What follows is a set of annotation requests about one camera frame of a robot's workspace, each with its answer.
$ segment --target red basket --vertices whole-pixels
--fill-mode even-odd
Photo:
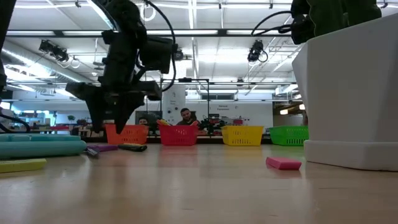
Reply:
[[[105,129],[108,144],[145,144],[149,130],[145,125],[126,125],[122,133],[116,134],[116,125],[114,124],[105,124]]]
[[[196,125],[159,125],[160,140],[166,146],[192,146],[197,142],[198,126]]]

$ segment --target teal foam roll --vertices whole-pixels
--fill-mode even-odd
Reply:
[[[80,141],[80,136],[67,134],[0,134],[0,142],[20,141]]]
[[[47,156],[72,156],[83,152],[84,141],[0,142],[0,159]]]

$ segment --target desk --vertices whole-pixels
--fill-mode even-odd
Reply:
[[[0,174],[0,222],[30,224],[396,223],[398,172],[303,160],[302,147],[150,144],[143,153],[52,157],[44,170]]]

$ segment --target small basket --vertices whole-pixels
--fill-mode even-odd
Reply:
[[[116,134],[115,124],[105,124],[105,129],[108,144],[145,144],[149,130],[145,125],[126,125],[122,133]]]
[[[198,126],[196,125],[159,125],[160,141],[165,146],[192,146],[197,143]]]
[[[224,144],[229,146],[259,146],[261,145],[263,126],[224,126]]]
[[[309,139],[308,126],[279,126],[269,128],[273,144],[281,146],[303,146]]]

